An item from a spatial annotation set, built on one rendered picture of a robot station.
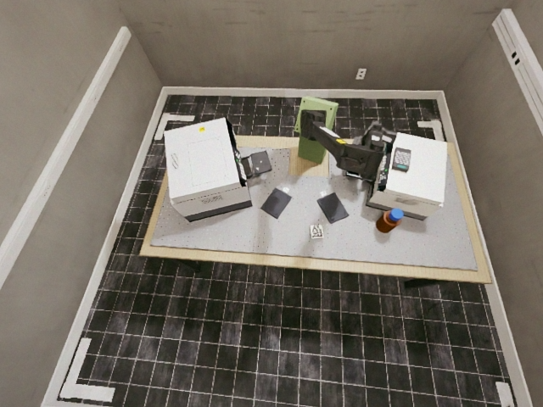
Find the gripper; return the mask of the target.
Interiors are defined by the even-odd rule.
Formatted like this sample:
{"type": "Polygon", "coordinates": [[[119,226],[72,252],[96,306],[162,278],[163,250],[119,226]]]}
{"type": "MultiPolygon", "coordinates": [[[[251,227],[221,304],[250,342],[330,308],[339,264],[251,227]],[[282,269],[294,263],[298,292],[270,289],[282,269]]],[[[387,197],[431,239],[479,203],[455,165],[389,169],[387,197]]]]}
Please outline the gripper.
{"type": "Polygon", "coordinates": [[[365,146],[366,136],[364,137],[363,141],[361,141],[362,138],[363,138],[363,136],[355,137],[355,139],[354,139],[354,141],[352,142],[352,144],[365,146]],[[359,138],[359,139],[358,139],[358,138],[359,138]]]}

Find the brown bottle with blue cap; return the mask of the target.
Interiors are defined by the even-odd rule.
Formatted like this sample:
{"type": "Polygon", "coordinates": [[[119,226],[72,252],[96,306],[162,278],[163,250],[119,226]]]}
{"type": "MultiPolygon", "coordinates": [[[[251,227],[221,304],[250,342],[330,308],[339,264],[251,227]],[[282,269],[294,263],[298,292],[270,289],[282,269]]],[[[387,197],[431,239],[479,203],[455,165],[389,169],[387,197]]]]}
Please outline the brown bottle with blue cap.
{"type": "Polygon", "coordinates": [[[392,231],[401,223],[403,212],[401,209],[393,209],[386,211],[377,221],[376,227],[382,233],[388,233],[392,231]],[[399,222],[398,222],[399,221],[399,222]]]}

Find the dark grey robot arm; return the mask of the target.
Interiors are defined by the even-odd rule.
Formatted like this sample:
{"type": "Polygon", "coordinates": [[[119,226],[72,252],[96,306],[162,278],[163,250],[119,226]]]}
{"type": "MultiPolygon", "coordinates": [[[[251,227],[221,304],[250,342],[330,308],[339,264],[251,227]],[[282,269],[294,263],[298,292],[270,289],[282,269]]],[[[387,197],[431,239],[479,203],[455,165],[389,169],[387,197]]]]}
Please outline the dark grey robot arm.
{"type": "Polygon", "coordinates": [[[339,169],[360,173],[360,177],[370,180],[372,176],[377,174],[386,153],[383,150],[385,142],[395,143],[398,131],[387,130],[381,126],[382,122],[373,120],[365,132],[366,138],[368,138],[366,146],[348,144],[326,127],[326,118],[326,110],[301,110],[301,136],[311,141],[318,141],[323,145],[334,156],[339,169]]]}

